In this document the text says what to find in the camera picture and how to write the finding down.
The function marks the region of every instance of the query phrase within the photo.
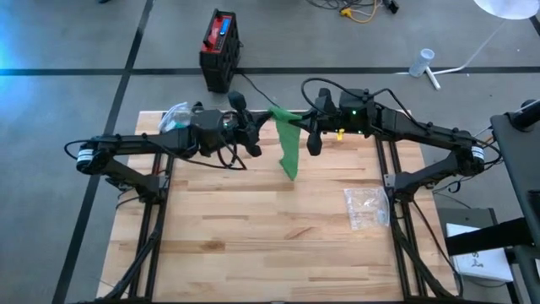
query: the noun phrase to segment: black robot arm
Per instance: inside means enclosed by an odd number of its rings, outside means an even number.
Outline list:
[[[402,172],[384,176],[387,188],[399,201],[410,202],[419,187],[436,184],[444,178],[474,176],[483,171],[483,149],[467,131],[435,126],[432,122],[414,120],[408,113],[395,111],[374,101],[368,90],[342,92],[339,107],[335,107],[328,89],[321,89],[315,106],[291,122],[307,131],[307,147],[311,155],[321,153],[321,133],[375,135],[385,141],[411,140],[448,149],[448,157],[414,173]]]
[[[236,111],[223,113],[219,110],[204,110],[197,103],[192,109],[191,123],[185,128],[176,128],[162,134],[100,135],[81,144],[77,157],[77,170],[89,175],[108,176],[111,185],[120,190],[133,187],[141,201],[156,204],[162,197],[160,180],[156,175],[143,175],[114,159],[117,155],[141,155],[165,153],[183,160],[191,159],[196,153],[209,157],[228,145],[241,144],[254,157],[261,155],[257,145],[259,130],[272,114],[246,110],[244,96],[231,92],[229,101]],[[224,169],[229,165],[212,166]]]

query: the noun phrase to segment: red label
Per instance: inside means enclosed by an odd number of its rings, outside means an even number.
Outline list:
[[[202,52],[212,52],[212,53],[221,52],[221,48],[214,50],[214,47],[215,47],[216,41],[220,37],[219,32],[221,31],[221,27],[223,26],[223,21],[225,19],[229,19],[229,21],[232,23],[232,16],[222,16],[213,20],[212,29],[210,30],[210,35],[208,36],[208,41],[210,41],[210,46],[205,46],[203,43],[201,47]],[[227,27],[225,35],[221,36],[222,39],[225,39],[225,37],[227,36],[227,32],[229,31],[229,28],[230,28],[230,24]]]

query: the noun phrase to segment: white label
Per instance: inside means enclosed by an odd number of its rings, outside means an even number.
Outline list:
[[[83,149],[78,152],[78,156],[92,155],[94,151],[92,149]]]
[[[477,146],[473,146],[471,148],[471,151],[472,151],[472,156],[473,157],[478,157],[479,159],[483,159],[483,149],[480,148],[480,147],[477,147]]]
[[[81,155],[77,158],[77,162],[79,161],[86,161],[86,160],[92,160],[94,156],[92,155]]]
[[[92,149],[82,149],[78,152],[77,161],[92,160],[94,151]]]

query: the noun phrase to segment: white paper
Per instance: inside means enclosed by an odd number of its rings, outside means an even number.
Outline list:
[[[456,236],[478,229],[464,225],[446,224],[448,236]],[[459,274],[504,282],[514,280],[503,248],[453,256],[452,262]]]

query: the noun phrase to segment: red and black box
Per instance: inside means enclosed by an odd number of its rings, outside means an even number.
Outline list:
[[[236,15],[213,11],[199,52],[199,64],[209,91],[227,93],[240,59]]]

